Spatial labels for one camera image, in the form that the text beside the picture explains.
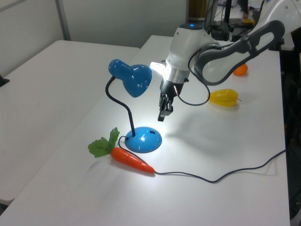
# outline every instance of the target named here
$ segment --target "lamp neck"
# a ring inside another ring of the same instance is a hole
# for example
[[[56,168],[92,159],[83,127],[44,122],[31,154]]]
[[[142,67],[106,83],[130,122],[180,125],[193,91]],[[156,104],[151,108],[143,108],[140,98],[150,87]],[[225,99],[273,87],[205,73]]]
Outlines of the lamp neck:
[[[135,137],[136,133],[135,133],[135,128],[134,128],[134,122],[133,122],[133,117],[132,117],[132,112],[130,110],[130,108],[122,103],[121,101],[115,99],[114,97],[111,96],[111,94],[109,93],[109,86],[111,85],[111,83],[115,80],[115,77],[112,76],[111,79],[108,81],[106,87],[105,87],[105,94],[108,96],[108,98],[110,98],[112,101],[114,101],[117,104],[120,104],[121,106],[125,107],[128,113],[128,117],[130,120],[130,124],[131,124],[131,131],[132,131],[132,136]]]

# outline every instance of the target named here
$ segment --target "white wall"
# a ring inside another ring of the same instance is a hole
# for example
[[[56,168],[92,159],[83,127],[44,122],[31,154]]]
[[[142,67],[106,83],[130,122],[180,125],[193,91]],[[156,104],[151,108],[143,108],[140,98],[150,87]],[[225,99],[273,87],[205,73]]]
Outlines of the white wall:
[[[63,40],[63,33],[55,0],[25,0],[0,8],[0,74],[7,75],[56,40]]]
[[[186,0],[59,2],[72,41],[140,48],[152,34],[173,36],[186,20]]]

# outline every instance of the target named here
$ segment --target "green leaves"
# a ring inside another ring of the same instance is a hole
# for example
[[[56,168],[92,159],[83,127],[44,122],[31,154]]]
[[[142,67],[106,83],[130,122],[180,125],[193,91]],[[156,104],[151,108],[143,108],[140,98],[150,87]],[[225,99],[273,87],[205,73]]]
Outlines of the green leaves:
[[[115,144],[116,144],[116,141],[118,139],[119,133],[120,132],[118,131],[117,127],[112,129],[112,131],[110,133],[110,139],[109,139],[109,142],[108,142],[108,150],[110,150],[110,153],[111,153],[111,150],[115,147]]]
[[[88,145],[89,152],[94,155],[95,158],[110,154],[111,150],[115,147],[119,133],[117,127],[112,129],[109,141],[106,138],[101,137],[100,140],[90,143]]]

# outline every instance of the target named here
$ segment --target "lamp base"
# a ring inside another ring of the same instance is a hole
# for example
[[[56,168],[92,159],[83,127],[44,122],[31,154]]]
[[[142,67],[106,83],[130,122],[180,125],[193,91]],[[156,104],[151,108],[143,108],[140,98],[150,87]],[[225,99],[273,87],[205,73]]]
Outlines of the lamp base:
[[[132,131],[126,135],[128,140],[125,140],[127,148],[136,153],[147,153],[156,150],[162,143],[160,133],[150,127],[135,128],[136,136],[133,137]]]

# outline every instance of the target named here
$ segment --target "light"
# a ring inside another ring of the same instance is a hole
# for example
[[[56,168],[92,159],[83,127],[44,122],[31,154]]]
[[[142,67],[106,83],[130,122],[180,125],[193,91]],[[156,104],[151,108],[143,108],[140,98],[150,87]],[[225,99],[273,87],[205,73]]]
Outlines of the light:
[[[127,109],[130,119],[131,131],[126,135],[125,145],[128,149],[137,153],[147,153],[156,150],[162,142],[160,133],[150,127],[135,128],[129,107],[109,94],[109,86],[117,78],[122,80],[123,86],[132,97],[140,96],[151,83],[152,70],[146,65],[129,66],[123,61],[115,59],[109,64],[109,72],[113,77],[106,85],[106,94],[112,101]]]
[[[123,81],[123,86],[132,97],[142,95],[151,83],[151,69],[145,65],[127,65],[119,59],[112,60],[109,72]]]
[[[168,80],[171,73],[171,66],[169,64],[166,64],[166,66],[164,66],[163,64],[151,62],[150,68],[156,71],[158,74],[162,75],[165,80]]]

